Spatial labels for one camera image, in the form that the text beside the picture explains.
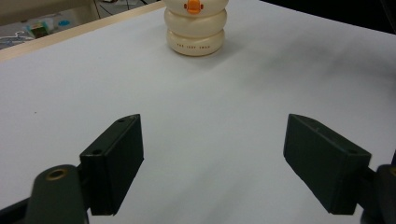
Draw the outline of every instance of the small orange object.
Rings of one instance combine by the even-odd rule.
[[[199,0],[189,0],[187,4],[184,4],[184,8],[186,8],[190,14],[196,15],[201,12],[201,9],[204,9],[204,5],[202,5]]]

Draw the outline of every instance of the toy base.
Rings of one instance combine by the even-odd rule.
[[[174,51],[188,56],[204,56],[221,48],[224,30],[205,38],[188,38],[168,30],[166,40]]]

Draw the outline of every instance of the green object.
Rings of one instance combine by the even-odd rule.
[[[289,115],[284,156],[329,213],[352,215],[371,154],[320,122]]]

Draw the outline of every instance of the stacked ring body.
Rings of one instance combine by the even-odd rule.
[[[181,54],[203,56],[224,42],[228,0],[163,0],[168,45]]]

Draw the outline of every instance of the tabletop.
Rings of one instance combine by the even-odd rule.
[[[0,62],[0,208],[140,114],[145,160],[120,211],[91,223],[359,223],[327,214],[283,158],[288,114],[390,163],[396,38],[231,0],[217,52],[166,44],[163,7]]]

